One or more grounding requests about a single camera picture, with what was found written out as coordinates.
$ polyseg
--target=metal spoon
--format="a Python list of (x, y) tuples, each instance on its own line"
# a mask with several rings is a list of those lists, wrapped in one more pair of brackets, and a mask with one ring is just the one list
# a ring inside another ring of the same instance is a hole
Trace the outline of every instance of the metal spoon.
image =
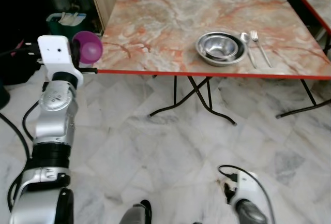
[(256, 62), (255, 62), (255, 59), (254, 59), (252, 53), (250, 52), (250, 48), (249, 48), (249, 46), (248, 46), (248, 44), (249, 44), (249, 40), (250, 40), (249, 34), (247, 34), (247, 33), (241, 33), (241, 34), (240, 34), (240, 39), (241, 39), (243, 42), (246, 43), (246, 45), (247, 45), (247, 49), (248, 49), (248, 56), (249, 56), (249, 59), (250, 59), (252, 65), (254, 66), (254, 68), (257, 69), (257, 64), (256, 64)]

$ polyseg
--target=black wire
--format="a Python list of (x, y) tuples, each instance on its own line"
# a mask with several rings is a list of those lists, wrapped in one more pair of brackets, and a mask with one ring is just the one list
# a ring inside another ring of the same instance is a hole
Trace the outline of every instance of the black wire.
[(26, 135), (28, 136), (28, 138), (33, 141), (33, 137), (32, 135), (29, 133), (29, 131), (26, 128), (26, 119), (29, 116), (29, 114), (31, 114), (31, 112), (38, 106), (39, 101), (37, 101), (24, 115), (23, 117), (23, 121), (22, 121), (22, 125), (23, 125), (23, 130), (26, 133)]
[(5, 55), (7, 55), (9, 53), (12, 53), (12, 52), (22, 52), (22, 51), (27, 51), (27, 50), (30, 50), (29, 47), (12, 49), (12, 50), (0, 53), (0, 57), (5, 56)]
[[(13, 130), (14, 132), (17, 134), (17, 136), (20, 138), (22, 145), (24, 147), (24, 151), (25, 151), (25, 156), (26, 156), (26, 161), (28, 161), (30, 159), (30, 151), (29, 151), (29, 147), (27, 146), (27, 143), (24, 139), (24, 136), (22, 135), (22, 133), (19, 131), (19, 129), (9, 120), (7, 119), (4, 115), (2, 115), (0, 113), (0, 118), (7, 123)], [(14, 189), (14, 186), (17, 185), (18, 180), (21, 176), (22, 172), (15, 178), (15, 180), (11, 183), (8, 193), (7, 193), (7, 203), (8, 203), (8, 208), (9, 211), (12, 210), (12, 199), (11, 199), (11, 195), (12, 195), (12, 190)]]
[(223, 165), (223, 166), (219, 166), (218, 167), (218, 171), (222, 174), (222, 175), (224, 175), (224, 176), (226, 176), (226, 177), (228, 177), (228, 175), (227, 174), (225, 174), (224, 172), (222, 172), (222, 168), (233, 168), (233, 169), (237, 169), (237, 170), (239, 170), (239, 171), (242, 171), (242, 172), (244, 172), (244, 173), (246, 173), (247, 175), (249, 175), (259, 186), (260, 186), (260, 188), (262, 189), (262, 191), (263, 191), (263, 193), (264, 193), (264, 195), (265, 195), (265, 197), (266, 197), (266, 199), (267, 199), (267, 203), (268, 203), (268, 207), (269, 207), (269, 211), (270, 211), (270, 217), (271, 217), (271, 220), (272, 220), (272, 223), (273, 224), (276, 224), (276, 221), (275, 221), (275, 215), (274, 215), (274, 211), (273, 211), (273, 207), (272, 207), (272, 205), (271, 205), (271, 201), (270, 201), (270, 198), (269, 198), (269, 196), (268, 196), (268, 193), (266, 192), (266, 190), (264, 189), (264, 187), (262, 186), (262, 184), (259, 182), (259, 180), (257, 180), (252, 174), (250, 174), (248, 171), (245, 171), (244, 169), (242, 169), (242, 168), (239, 168), (239, 167), (237, 167), (237, 166), (232, 166), (232, 165)]

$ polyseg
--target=metal fork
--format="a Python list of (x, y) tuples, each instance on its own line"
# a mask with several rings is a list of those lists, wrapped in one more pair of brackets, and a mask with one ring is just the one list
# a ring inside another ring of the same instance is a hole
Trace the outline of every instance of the metal fork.
[(265, 51), (263, 49), (263, 47), (261, 46), (260, 42), (259, 42), (259, 38), (258, 38), (258, 32), (256, 30), (252, 30), (250, 31), (250, 37), (251, 39), (256, 42), (258, 44), (258, 47), (260, 48), (263, 56), (264, 56), (264, 59), (267, 61), (269, 67), (272, 67), (270, 61), (269, 61), (269, 58), (267, 57), (267, 54), (265, 54)]

